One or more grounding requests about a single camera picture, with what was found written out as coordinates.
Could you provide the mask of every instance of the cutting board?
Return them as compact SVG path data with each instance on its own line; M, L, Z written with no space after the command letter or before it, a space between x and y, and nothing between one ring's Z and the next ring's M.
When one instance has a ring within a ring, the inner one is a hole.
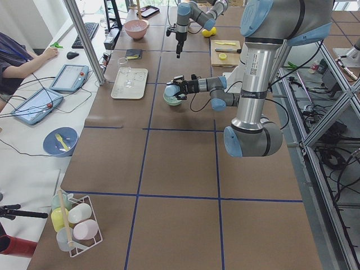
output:
M235 45L220 45L216 42L231 42ZM215 52L215 49L241 49L240 42L238 40L211 40L211 65L212 66L237 66L240 62L239 53L226 53L227 58L225 60L220 60L220 52Z

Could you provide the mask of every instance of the wine glass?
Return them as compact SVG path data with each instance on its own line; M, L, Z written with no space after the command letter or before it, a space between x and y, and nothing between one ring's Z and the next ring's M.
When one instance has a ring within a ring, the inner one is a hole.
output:
M126 57L119 58L118 67L120 72L126 76L126 81L124 82L124 86L131 87L133 85L133 82L129 79L129 73L131 71L131 67L129 66L128 59Z

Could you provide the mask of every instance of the keyboard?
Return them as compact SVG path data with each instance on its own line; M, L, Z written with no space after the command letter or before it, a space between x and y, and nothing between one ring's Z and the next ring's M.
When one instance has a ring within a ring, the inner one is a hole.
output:
M88 33L90 40L95 36L98 28L99 28L99 24L97 22L85 22L85 29L86 32ZM74 41L72 48L73 49L84 48L79 36L77 36L76 40Z

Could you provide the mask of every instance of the knife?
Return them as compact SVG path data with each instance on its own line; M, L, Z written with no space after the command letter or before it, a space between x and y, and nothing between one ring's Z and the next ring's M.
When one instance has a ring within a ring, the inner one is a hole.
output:
M215 52L241 53L241 49L220 49L220 48L216 48Z

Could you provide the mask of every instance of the blue plate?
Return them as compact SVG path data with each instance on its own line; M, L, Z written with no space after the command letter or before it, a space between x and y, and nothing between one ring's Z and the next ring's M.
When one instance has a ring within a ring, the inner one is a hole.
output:
M55 134L58 133L63 142L68 146L69 150L66 151L61 142L56 139ZM46 153L63 158L71 156L75 150L75 146L78 143L78 134L75 129L69 127L63 127L53 130L46 136L43 142L43 148Z

